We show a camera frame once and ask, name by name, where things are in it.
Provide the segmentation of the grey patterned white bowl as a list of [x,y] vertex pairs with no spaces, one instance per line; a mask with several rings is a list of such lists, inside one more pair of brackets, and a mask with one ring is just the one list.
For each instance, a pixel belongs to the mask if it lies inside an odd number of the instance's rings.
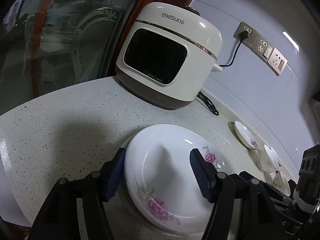
[[272,186],[286,196],[290,196],[291,194],[289,182],[282,171],[276,172],[276,175],[272,181]]

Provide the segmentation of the large white floral bowl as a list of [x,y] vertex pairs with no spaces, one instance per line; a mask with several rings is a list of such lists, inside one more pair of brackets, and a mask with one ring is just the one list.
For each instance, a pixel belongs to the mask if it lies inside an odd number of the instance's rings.
[[258,168],[261,172],[273,173],[280,170],[279,156],[271,146],[264,144],[258,153]]

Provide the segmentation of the small floral plate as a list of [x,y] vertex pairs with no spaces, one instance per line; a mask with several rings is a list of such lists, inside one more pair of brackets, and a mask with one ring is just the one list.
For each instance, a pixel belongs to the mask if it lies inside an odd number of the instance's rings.
[[248,130],[248,128],[239,121],[234,122],[234,130],[237,137],[244,144],[245,147],[251,150],[258,150],[258,142],[254,135]]

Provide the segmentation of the large floral plate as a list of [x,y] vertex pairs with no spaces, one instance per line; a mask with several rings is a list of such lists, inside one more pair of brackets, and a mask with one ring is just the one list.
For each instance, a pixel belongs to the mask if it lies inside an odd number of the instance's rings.
[[221,153],[206,139],[181,126],[157,124],[123,144],[124,179],[121,200],[153,231],[173,236],[199,236],[213,205],[201,194],[189,154],[200,151],[217,171],[229,174]]

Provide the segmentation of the cream rice cooker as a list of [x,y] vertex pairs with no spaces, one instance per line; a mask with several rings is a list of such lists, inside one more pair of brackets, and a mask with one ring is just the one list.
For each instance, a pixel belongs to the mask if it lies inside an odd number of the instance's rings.
[[216,64],[223,39],[198,12],[161,2],[137,16],[116,61],[116,75],[131,93],[163,109],[195,100]]

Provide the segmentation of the wall socket panel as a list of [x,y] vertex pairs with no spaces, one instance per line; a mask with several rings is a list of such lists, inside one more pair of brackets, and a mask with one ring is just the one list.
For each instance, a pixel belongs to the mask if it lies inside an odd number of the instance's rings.
[[240,22],[234,37],[246,45],[274,71],[281,75],[287,66],[287,59],[272,44],[245,22]]

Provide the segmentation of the glass window with wooden frame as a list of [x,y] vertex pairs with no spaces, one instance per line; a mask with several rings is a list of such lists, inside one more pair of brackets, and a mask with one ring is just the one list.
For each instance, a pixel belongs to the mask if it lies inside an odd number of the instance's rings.
[[113,76],[125,36],[145,5],[191,1],[1,0],[1,113]]

